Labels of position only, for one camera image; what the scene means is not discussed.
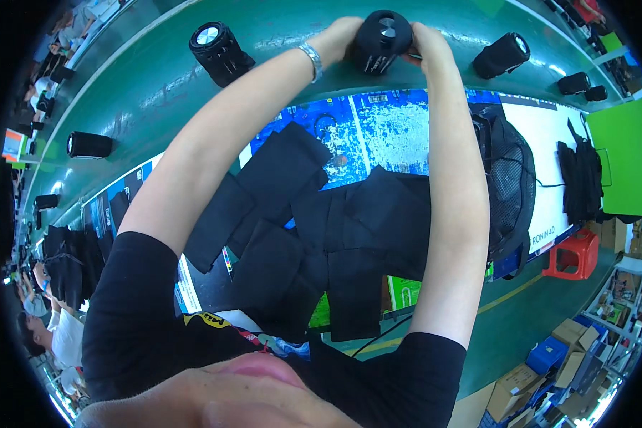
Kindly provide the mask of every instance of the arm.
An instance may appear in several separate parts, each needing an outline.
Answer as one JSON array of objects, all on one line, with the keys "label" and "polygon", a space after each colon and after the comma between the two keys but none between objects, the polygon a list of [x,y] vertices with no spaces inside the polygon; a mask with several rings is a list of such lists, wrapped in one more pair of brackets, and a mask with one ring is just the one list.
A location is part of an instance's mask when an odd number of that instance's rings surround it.
[{"label": "arm", "polygon": [[22,273],[22,277],[24,278],[24,284],[26,284],[26,290],[28,290],[29,292],[27,299],[32,302],[34,301],[35,297],[34,287],[31,285],[31,280],[29,279],[29,276],[26,274],[26,272]]},{"label": "arm", "polygon": [[45,281],[50,281],[50,277],[48,275],[45,275],[45,265],[41,263],[40,261],[37,262],[34,266],[34,276],[35,276],[35,281],[38,283],[38,286],[43,290],[43,291],[48,291],[46,290]]},{"label": "arm", "polygon": [[91,16],[88,19],[88,22],[86,23],[86,26],[83,28],[83,31],[81,32],[81,35],[79,37],[85,36],[88,30],[90,29],[90,26],[93,25],[94,22],[95,22],[95,16]]},{"label": "arm", "polygon": [[428,84],[430,242],[409,332],[468,348],[488,258],[489,199],[483,162],[450,47],[439,31],[413,24]]},{"label": "arm", "polygon": [[[359,18],[338,19],[308,43],[318,51],[322,64],[329,66],[343,58],[360,25]],[[307,54],[291,49],[214,96],[171,142],[133,199],[119,234],[137,231],[152,236],[180,255],[240,151],[313,76]]]}]

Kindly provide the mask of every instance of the silver bracelet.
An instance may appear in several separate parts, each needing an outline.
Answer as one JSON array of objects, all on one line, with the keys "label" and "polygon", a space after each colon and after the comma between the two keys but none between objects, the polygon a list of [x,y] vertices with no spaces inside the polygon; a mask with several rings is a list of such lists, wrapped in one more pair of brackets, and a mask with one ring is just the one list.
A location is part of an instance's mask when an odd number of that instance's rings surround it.
[{"label": "silver bracelet", "polygon": [[323,68],[321,67],[321,57],[315,48],[311,47],[307,42],[302,43],[298,46],[302,51],[309,56],[311,63],[314,65],[314,79],[312,83],[316,83],[317,80],[321,78],[323,73]]}]

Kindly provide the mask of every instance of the cable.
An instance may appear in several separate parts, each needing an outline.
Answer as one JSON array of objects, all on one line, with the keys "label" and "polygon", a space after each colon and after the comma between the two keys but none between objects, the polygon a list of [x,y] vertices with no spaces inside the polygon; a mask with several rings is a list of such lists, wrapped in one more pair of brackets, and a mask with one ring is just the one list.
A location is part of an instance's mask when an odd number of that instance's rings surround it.
[{"label": "cable", "polygon": [[376,336],[375,338],[372,338],[372,339],[371,339],[371,340],[369,340],[367,343],[363,344],[359,349],[357,349],[357,350],[355,351],[355,353],[354,353],[354,354],[352,354],[352,358],[356,357],[356,356],[357,356],[357,354],[359,354],[360,352],[362,352],[362,351],[364,350],[364,348],[365,348],[365,347],[367,347],[368,345],[371,345],[373,342],[375,342],[376,340],[378,340],[378,339],[382,338],[383,336],[385,336],[386,334],[388,334],[390,331],[395,330],[397,327],[401,326],[405,321],[410,320],[412,316],[413,316],[413,315],[409,315],[407,318],[403,319],[402,321],[400,321],[400,322],[398,322],[397,324],[393,325],[393,326],[392,326],[392,327],[390,327],[389,329],[385,330],[385,331],[384,331],[383,333],[381,333],[380,335]]},{"label": "cable", "polygon": [[517,162],[517,163],[521,166],[521,168],[522,168],[526,173],[528,173],[532,178],[534,178],[534,179],[535,179],[535,181],[536,181],[536,182],[538,182],[538,183],[539,183],[539,186],[540,186],[540,187],[544,187],[544,188],[547,188],[547,189],[548,189],[548,188],[552,188],[552,187],[561,187],[561,186],[563,186],[563,185],[566,185],[566,183],[561,183],[561,184],[549,184],[549,185],[544,185],[544,184],[542,184],[542,182],[541,182],[541,181],[539,181],[539,178],[538,178],[534,173],[531,173],[531,172],[528,170],[528,168],[526,168],[526,166],[525,166],[525,165],[523,165],[523,162],[521,162],[521,161],[520,161],[520,160],[518,160],[518,159],[505,158],[504,156],[501,156],[501,157],[499,157],[499,158],[489,158],[489,159],[483,159],[483,160],[491,160],[491,161],[493,161],[493,162],[494,162],[494,161],[496,161],[496,160],[500,160],[500,159],[501,159],[501,160],[511,160],[511,161],[513,161],[513,162]]}]

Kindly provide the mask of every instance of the hand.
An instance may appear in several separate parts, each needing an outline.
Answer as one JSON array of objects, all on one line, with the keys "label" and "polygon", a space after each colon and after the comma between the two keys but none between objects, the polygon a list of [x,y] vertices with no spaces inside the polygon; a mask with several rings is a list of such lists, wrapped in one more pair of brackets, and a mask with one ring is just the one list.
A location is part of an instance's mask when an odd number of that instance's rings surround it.
[{"label": "hand", "polygon": [[454,64],[452,49],[450,49],[441,32],[420,22],[412,22],[411,31],[413,32],[413,46],[407,53],[402,55],[405,61],[421,67],[421,71],[426,76],[428,76],[428,69],[433,68],[437,62],[451,62]]},{"label": "hand", "polygon": [[362,23],[363,19],[358,16],[338,18],[330,27],[307,41],[319,53],[324,68],[342,61]]}]

